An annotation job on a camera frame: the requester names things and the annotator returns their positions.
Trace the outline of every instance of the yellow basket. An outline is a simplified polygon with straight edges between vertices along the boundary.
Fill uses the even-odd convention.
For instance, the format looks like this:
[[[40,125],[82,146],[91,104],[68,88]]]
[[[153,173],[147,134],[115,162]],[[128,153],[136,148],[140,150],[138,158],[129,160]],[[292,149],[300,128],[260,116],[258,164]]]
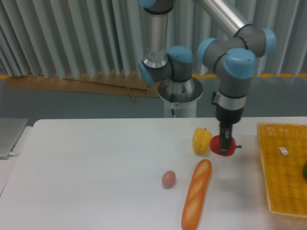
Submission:
[[[258,123],[258,138],[270,212],[307,218],[307,126]]]

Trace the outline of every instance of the silver laptop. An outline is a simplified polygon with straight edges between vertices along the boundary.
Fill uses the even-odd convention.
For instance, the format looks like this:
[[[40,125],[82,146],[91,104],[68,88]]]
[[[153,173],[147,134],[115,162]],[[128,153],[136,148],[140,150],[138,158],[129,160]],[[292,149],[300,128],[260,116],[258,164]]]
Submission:
[[[8,159],[20,136],[22,135],[28,119],[0,118],[0,159]]]

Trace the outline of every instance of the robotic arm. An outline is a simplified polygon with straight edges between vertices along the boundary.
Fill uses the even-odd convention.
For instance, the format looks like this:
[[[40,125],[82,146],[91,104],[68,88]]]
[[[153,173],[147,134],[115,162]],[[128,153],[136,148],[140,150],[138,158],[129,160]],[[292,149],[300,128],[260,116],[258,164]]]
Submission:
[[[216,118],[220,121],[220,154],[232,142],[232,125],[239,122],[245,106],[256,57],[276,49],[272,30],[257,29],[225,0],[195,0],[219,23],[232,39],[219,42],[208,38],[198,47],[200,61],[221,79],[220,92],[213,92]]]
[[[219,153],[226,154],[232,142],[232,125],[240,121],[243,113],[256,57],[273,52],[276,37],[271,30],[255,28],[226,0],[193,1],[232,37],[224,42],[208,38],[197,50],[201,63],[221,79],[220,92],[213,92],[212,104],[216,105],[216,118],[220,121]],[[191,78],[192,52],[183,46],[172,47],[168,54],[165,51],[167,14],[174,0],[139,2],[148,12],[146,55],[139,63],[144,80],[148,84],[165,80],[159,87],[159,94],[170,102],[184,103],[200,97],[202,86]]]

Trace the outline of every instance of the brown cardboard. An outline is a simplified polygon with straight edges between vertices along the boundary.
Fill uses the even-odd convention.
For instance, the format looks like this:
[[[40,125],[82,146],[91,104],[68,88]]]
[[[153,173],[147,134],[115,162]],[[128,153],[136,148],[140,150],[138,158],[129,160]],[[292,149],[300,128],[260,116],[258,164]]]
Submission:
[[[135,89],[124,86],[108,85],[82,80],[59,79],[55,77],[44,78],[43,76],[34,77],[26,75],[23,77],[9,78],[5,84],[6,87],[56,90],[56,91],[73,91],[73,92],[93,92],[102,94],[130,95],[143,97],[158,97],[158,83],[149,85],[145,89]]]
[[[75,79],[71,74],[68,74],[65,79],[96,82],[142,90],[145,90],[148,87],[148,84],[144,82],[143,78],[138,75],[135,70],[132,71],[128,76],[124,75],[124,71],[122,71],[120,75],[116,75],[115,70],[113,69],[108,76],[103,75],[102,72],[97,72],[93,78],[90,78],[86,73],[84,73]]]

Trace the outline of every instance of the egg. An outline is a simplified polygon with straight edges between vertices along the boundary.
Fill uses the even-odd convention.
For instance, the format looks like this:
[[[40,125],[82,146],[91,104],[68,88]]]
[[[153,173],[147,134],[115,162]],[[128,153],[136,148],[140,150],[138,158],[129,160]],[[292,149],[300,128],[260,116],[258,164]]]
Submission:
[[[167,171],[162,176],[162,184],[165,188],[171,188],[176,180],[176,174],[174,171]]]

